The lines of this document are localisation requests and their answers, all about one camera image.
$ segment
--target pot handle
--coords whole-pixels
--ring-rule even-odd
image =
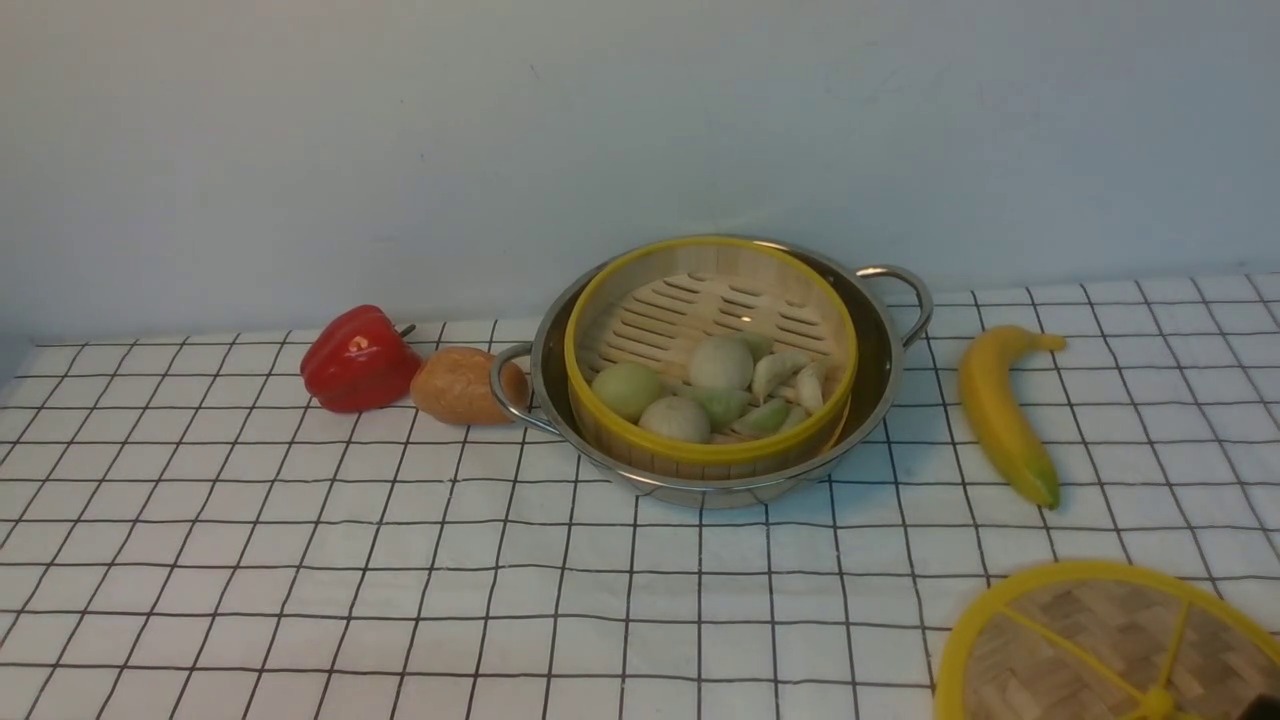
[[[506,413],[512,420],[516,420],[522,425],[534,428],[535,430],[543,430],[544,433],[550,433],[556,437],[561,437],[561,433],[559,430],[556,429],[556,425],[552,425],[550,423],[548,423],[541,418],[534,418],[532,415],[526,413],[524,407],[520,407],[509,397],[507,397],[507,392],[502,387],[502,368],[507,363],[515,360],[516,357],[527,357],[529,355],[532,355],[532,352],[534,352],[534,343],[531,342],[521,342],[499,352],[498,356],[494,359],[493,365],[489,368],[489,392],[493,393],[493,397],[498,401],[498,405],[502,406],[502,411]]]
[[[915,319],[911,329],[906,331],[906,334],[902,336],[902,347],[915,345],[915,341],[920,340],[920,336],[928,329],[929,320],[933,319],[933,295],[929,292],[929,288],[924,287],[924,281],[911,270],[897,265],[872,265],[854,270],[854,274],[859,278],[893,278],[911,287],[911,291],[915,292],[915,301],[920,306],[920,316]]]

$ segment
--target bamboo steamer basket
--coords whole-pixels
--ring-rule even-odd
[[[823,407],[772,437],[717,434],[703,445],[644,430],[591,391],[600,370],[622,361],[685,383],[701,340],[739,331],[772,338],[774,351],[827,359]],[[573,416],[591,446],[639,470],[728,480],[786,470],[836,439],[858,369],[858,338],[849,309],[810,266],[748,240],[694,236],[648,245],[605,265],[570,314],[564,360]],[[794,378],[773,396],[795,401]]]

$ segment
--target potato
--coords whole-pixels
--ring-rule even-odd
[[[451,425],[504,425],[502,411],[489,389],[494,356],[476,347],[444,347],[431,354],[410,384],[408,393],[419,410]],[[517,406],[529,402],[529,380],[515,363],[502,369],[502,387]]]

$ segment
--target red bell pepper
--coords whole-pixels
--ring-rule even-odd
[[[320,407],[333,413],[362,413],[385,407],[408,395],[422,365],[404,336],[374,305],[352,307],[320,333],[298,366],[302,384]]]

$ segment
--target yellow lid rim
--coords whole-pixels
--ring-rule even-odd
[[[969,653],[987,621],[1011,601],[1047,584],[1071,580],[1120,580],[1183,597],[1192,605],[1231,625],[1253,641],[1271,660],[1280,664],[1280,642],[1252,618],[1185,580],[1164,573],[1110,560],[1064,560],[1020,570],[993,584],[960,615],[938,664],[937,691],[933,694],[934,720],[964,720],[964,682]]]

